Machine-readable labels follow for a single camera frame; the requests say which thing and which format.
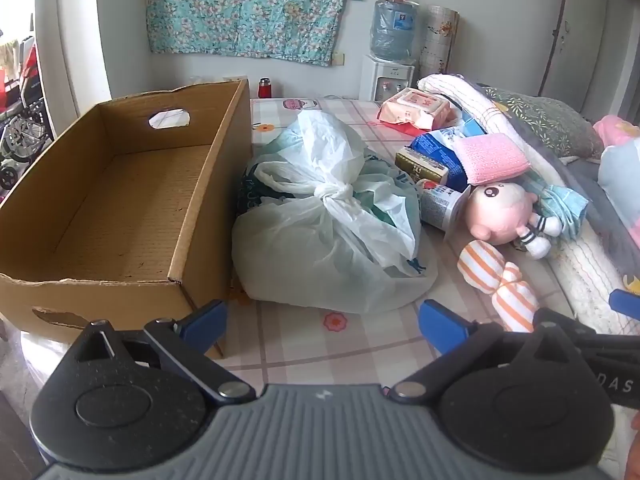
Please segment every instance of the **red thermos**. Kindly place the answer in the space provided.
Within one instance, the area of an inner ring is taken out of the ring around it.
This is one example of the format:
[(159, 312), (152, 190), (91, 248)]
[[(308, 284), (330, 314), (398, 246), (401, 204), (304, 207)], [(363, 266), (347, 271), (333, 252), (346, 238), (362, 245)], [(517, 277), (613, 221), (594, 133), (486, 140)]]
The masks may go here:
[(271, 99), (271, 81), (268, 77), (260, 79), (258, 84), (258, 98)]

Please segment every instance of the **green floral pillow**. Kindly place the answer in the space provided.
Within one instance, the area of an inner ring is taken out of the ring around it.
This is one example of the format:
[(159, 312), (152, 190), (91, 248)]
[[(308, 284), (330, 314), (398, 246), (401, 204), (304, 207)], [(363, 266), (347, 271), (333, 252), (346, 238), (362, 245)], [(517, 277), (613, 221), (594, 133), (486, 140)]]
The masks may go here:
[(508, 116), (528, 126), (556, 156), (600, 158), (602, 140), (578, 112), (547, 97), (530, 97), (497, 88), (482, 88)]

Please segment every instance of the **plush toy ear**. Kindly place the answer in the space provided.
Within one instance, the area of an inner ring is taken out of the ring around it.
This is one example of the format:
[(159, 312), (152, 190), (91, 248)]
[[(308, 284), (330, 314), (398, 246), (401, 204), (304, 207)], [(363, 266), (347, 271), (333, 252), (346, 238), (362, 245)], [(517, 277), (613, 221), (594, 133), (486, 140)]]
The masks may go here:
[(478, 240), (487, 241), (489, 238), (491, 238), (491, 231), (489, 231), (489, 228), (480, 224), (472, 225), (469, 228), (469, 231), (471, 231), (473, 237), (477, 238)]

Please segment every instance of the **hand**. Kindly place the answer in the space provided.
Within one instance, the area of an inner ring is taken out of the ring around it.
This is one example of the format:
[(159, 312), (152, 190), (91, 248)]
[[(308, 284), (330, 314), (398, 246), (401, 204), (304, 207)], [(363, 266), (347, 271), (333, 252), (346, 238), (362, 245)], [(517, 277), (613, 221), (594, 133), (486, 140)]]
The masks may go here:
[[(640, 412), (631, 421), (631, 428), (640, 430)], [(626, 471), (624, 480), (640, 480), (640, 433), (631, 444), (629, 457), (626, 459)]]

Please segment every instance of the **pink plush toy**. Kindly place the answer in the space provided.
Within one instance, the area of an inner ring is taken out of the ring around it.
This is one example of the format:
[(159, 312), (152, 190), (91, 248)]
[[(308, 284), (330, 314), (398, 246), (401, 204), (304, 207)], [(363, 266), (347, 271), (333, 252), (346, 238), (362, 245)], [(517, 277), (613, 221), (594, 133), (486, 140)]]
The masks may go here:
[(535, 193), (527, 193), (518, 184), (495, 182), (478, 186), (466, 205), (466, 225), (475, 238), (492, 245), (519, 238), (531, 256), (538, 260), (548, 254), (551, 242), (536, 236), (527, 224), (545, 235), (558, 236), (562, 232), (562, 222), (557, 216), (543, 217), (534, 213), (533, 204), (537, 200)]

